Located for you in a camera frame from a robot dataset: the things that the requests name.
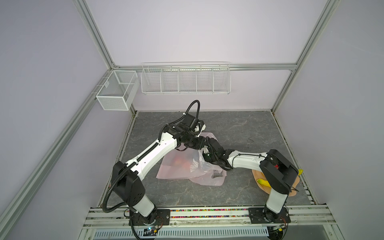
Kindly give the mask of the pink plastic bag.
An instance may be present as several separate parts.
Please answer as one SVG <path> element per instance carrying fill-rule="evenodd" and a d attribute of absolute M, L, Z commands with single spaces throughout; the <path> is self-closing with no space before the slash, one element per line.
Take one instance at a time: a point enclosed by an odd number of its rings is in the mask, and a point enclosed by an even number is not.
<path fill-rule="evenodd" d="M 178 168 L 174 166 L 175 158 L 184 158 L 189 167 Z M 217 165 L 206 162 L 202 150 L 186 149 L 185 151 L 172 150 L 162 160 L 157 179 L 160 180 L 190 180 L 202 186 L 222 186 L 227 172 Z"/>

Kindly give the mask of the red fruit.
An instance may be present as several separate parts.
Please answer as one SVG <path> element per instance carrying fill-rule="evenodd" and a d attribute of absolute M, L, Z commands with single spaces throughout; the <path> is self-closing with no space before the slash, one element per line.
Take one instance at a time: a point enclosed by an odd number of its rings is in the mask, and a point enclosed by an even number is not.
<path fill-rule="evenodd" d="M 187 168 L 189 167 L 189 162 L 184 158 L 175 158 L 174 166 L 178 168 Z"/>

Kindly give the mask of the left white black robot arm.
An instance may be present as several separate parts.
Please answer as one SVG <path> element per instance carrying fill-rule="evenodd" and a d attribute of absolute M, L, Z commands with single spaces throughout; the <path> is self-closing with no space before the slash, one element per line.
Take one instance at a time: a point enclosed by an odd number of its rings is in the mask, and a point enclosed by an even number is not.
<path fill-rule="evenodd" d="M 157 208 L 146 196 L 142 180 L 172 150 L 202 149 L 204 140 L 200 134 L 205 125 L 199 120 L 200 106 L 200 101 L 194 100 L 181 118 L 161 128 L 158 138 L 149 147 L 126 163 L 114 165 L 111 186 L 102 202 L 104 213 L 126 205 L 151 221 Z"/>

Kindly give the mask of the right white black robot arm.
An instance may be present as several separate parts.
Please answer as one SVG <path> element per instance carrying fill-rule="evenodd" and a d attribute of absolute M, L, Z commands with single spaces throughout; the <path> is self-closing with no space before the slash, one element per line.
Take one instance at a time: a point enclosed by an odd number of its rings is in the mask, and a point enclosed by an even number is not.
<path fill-rule="evenodd" d="M 225 150 L 216 139 L 208 137 L 205 137 L 202 147 L 204 160 L 225 171 L 244 168 L 262 172 L 271 186 L 271 191 L 260 218 L 267 223 L 291 222 L 285 204 L 289 194 L 297 190 L 294 183 L 299 170 L 290 160 L 275 149 L 267 153 Z"/>

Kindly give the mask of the beige wavy fruit plate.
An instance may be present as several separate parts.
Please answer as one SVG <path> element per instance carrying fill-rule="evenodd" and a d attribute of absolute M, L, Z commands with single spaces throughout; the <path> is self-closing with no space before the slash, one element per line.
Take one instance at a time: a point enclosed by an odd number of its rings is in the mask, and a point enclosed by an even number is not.
<path fill-rule="evenodd" d="M 266 192 L 267 194 L 270 194 L 272 188 L 269 182 L 267 181 L 265 175 L 262 172 L 256 171 L 256 170 L 252 170 L 252 173 L 253 173 L 254 179 L 257 182 L 258 187 L 264 192 Z M 293 184 L 292 191 L 289 193 L 289 197 L 293 197 L 297 194 L 298 191 L 294 190 L 294 188 L 299 184 L 299 182 L 300 182 L 300 178 L 297 177 Z"/>

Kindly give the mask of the yellow banana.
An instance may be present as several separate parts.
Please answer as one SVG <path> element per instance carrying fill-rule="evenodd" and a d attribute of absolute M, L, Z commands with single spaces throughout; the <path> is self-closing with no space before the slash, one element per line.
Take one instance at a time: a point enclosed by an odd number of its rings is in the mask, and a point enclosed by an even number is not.
<path fill-rule="evenodd" d="M 271 187 L 271 185 L 269 184 L 269 182 L 267 180 L 264 180 L 264 179 L 257 179 L 257 183 L 261 186 L 265 186 L 265 187 Z"/>

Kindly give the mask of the small white mesh basket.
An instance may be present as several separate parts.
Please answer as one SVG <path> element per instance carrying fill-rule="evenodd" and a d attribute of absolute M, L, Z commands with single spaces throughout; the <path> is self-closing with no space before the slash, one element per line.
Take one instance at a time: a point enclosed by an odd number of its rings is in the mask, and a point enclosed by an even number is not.
<path fill-rule="evenodd" d="M 105 111 L 129 111 L 139 86 L 136 71 L 112 70 L 96 98 Z"/>

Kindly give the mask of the white vent grille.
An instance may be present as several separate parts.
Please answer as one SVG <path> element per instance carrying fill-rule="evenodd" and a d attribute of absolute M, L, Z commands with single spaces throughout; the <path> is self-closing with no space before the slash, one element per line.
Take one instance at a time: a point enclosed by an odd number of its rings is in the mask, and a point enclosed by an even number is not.
<path fill-rule="evenodd" d="M 236 237 L 268 237 L 266 227 L 224 227 L 224 228 L 163 228 L 150 234 L 147 229 L 136 230 L 142 240 L 165 239 L 219 239 Z M 97 230 L 94 240 L 135 240 L 131 229 Z"/>

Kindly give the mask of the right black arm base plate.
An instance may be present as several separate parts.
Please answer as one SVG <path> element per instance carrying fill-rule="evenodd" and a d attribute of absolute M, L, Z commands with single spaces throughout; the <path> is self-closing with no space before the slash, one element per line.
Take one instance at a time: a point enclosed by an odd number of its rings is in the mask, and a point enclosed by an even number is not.
<path fill-rule="evenodd" d="M 290 224 L 291 218 L 287 208 L 282 208 L 276 214 L 265 207 L 249 208 L 249 218 L 252 224 Z"/>

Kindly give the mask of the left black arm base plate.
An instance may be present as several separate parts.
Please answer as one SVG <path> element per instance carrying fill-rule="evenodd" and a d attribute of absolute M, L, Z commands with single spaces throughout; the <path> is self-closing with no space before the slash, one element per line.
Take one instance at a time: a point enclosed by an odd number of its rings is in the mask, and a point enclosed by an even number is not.
<path fill-rule="evenodd" d="M 131 218 L 134 226 L 168 226 L 171 220 L 170 209 L 156 209 L 148 217 L 143 217 L 138 212 L 130 211 L 129 217 Z"/>

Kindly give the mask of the aluminium mounting rail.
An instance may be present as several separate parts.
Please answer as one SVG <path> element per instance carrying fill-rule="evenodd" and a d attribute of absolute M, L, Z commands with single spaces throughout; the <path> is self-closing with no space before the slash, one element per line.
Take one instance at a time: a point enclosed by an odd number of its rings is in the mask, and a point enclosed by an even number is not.
<path fill-rule="evenodd" d="M 278 226 L 280 224 L 252 224 L 249 208 L 254 206 L 235 207 L 165 207 L 170 209 L 171 220 L 166 228 L 174 227 L 248 227 Z M 335 225 L 336 220 L 326 205 L 287 206 L 291 223 L 297 225 Z M 102 209 L 91 209 L 83 224 L 84 229 L 121 229 L 129 224 L 129 211 L 119 208 L 111 213 Z"/>

